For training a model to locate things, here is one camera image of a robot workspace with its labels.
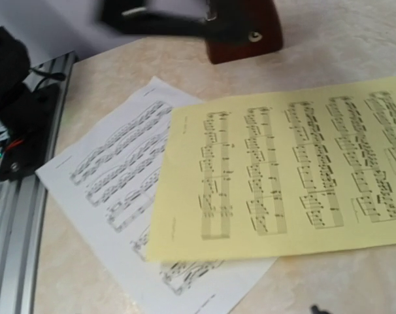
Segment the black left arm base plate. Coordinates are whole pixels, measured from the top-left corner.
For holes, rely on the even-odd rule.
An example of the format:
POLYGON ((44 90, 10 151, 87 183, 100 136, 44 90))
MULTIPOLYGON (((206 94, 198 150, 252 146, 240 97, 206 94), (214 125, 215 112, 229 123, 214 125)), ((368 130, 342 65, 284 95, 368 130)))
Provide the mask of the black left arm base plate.
POLYGON ((0 165, 0 181, 35 173, 44 162, 61 88, 58 83, 31 91, 23 82, 3 97, 0 122, 9 136, 0 165))

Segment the yellow sheet music page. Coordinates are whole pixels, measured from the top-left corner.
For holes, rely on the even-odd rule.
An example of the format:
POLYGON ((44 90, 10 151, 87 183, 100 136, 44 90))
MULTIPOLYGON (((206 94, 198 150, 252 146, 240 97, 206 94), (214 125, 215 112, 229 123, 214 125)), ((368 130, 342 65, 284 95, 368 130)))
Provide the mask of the yellow sheet music page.
POLYGON ((396 244, 396 77, 175 109, 147 259, 396 244))

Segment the white perforated music stand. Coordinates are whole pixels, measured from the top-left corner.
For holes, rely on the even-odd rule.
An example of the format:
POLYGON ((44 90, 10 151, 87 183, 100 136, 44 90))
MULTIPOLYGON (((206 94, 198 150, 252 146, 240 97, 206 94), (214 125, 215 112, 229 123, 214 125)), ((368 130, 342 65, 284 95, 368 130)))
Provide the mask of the white perforated music stand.
POLYGON ((317 305, 312 305, 310 307, 311 314, 331 314, 330 312, 326 311, 325 309, 319 308, 317 305))

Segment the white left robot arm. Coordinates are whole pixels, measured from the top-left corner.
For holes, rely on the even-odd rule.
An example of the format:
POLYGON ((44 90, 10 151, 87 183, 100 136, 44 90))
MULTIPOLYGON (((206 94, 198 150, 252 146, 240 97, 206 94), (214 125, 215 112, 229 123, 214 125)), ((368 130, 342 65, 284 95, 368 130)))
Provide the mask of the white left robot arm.
MULTIPOLYGON (((238 1, 210 1, 213 20, 148 10, 145 1, 101 1, 96 20, 124 35, 195 37, 217 43, 246 43, 251 23, 238 1)), ((31 72, 23 42, 0 27, 0 122, 13 133, 43 128, 48 107, 37 101, 24 80, 31 72)))

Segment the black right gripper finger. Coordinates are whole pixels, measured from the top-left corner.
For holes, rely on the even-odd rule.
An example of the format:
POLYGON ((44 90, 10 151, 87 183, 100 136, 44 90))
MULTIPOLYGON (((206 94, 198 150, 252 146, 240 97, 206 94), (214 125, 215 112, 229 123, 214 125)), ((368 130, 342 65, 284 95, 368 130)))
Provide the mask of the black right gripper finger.
POLYGON ((194 37, 209 41, 242 41, 248 22, 240 17, 237 1, 207 1, 203 19, 148 11, 159 16, 151 36, 194 37))

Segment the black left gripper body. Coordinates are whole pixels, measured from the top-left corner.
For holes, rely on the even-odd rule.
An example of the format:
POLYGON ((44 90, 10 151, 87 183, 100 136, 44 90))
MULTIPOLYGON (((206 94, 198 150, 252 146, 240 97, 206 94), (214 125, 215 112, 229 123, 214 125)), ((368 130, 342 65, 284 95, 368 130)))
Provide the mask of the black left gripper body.
POLYGON ((124 35, 151 34, 159 16, 147 9, 147 1, 100 1, 95 12, 95 23, 124 35))

